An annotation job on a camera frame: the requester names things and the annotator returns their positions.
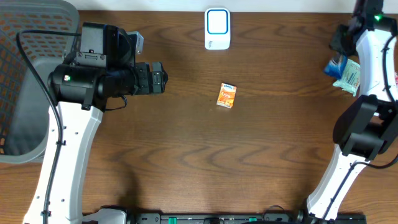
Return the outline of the blue Oreo cookie pack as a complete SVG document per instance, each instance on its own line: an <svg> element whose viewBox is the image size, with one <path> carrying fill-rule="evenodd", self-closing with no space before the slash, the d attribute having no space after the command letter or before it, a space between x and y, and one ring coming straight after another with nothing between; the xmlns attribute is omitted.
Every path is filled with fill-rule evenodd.
<svg viewBox="0 0 398 224"><path fill-rule="evenodd" d="M337 53L332 59L329 60L326 67L323 69L323 72L330 77L340 80L343 76L347 61L347 56Z"/></svg>

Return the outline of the mint green wipes pack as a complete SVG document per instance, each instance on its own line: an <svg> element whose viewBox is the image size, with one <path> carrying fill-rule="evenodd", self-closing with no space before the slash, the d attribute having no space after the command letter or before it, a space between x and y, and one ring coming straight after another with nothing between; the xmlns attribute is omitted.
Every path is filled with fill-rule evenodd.
<svg viewBox="0 0 398 224"><path fill-rule="evenodd" d="M333 86L340 87L343 91L356 96L360 84L360 65L348 59L342 78L333 83Z"/></svg>

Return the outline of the orange tissue pack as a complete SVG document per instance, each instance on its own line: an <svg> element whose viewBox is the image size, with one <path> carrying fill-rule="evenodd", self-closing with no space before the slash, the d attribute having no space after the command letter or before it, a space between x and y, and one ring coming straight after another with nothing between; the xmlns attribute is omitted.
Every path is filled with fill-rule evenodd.
<svg viewBox="0 0 398 224"><path fill-rule="evenodd" d="M236 86L222 83L216 104L225 108L232 108L236 96L236 90Z"/></svg>

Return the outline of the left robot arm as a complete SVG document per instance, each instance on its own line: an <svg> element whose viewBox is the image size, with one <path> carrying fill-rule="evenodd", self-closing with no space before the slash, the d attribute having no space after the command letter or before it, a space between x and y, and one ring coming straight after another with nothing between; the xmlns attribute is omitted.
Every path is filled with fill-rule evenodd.
<svg viewBox="0 0 398 224"><path fill-rule="evenodd" d="M165 91L160 62L138 63L143 37L138 32L86 22L79 49L39 80L49 101L49 129L34 199L24 223L132 223L124 208L82 212L82 193L91 145L109 98Z"/></svg>

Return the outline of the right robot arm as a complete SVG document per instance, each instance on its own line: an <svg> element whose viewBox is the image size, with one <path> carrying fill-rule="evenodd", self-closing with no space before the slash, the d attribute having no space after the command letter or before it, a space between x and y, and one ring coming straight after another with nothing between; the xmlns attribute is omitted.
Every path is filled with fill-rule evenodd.
<svg viewBox="0 0 398 224"><path fill-rule="evenodd" d="M339 25L330 42L331 49L359 58L360 94L335 124L331 161L296 223L365 223L362 216L339 215L345 195L365 167L387 169L397 163L371 163L397 137L397 20L384 15L383 5L383 0L356 1L349 24Z"/></svg>

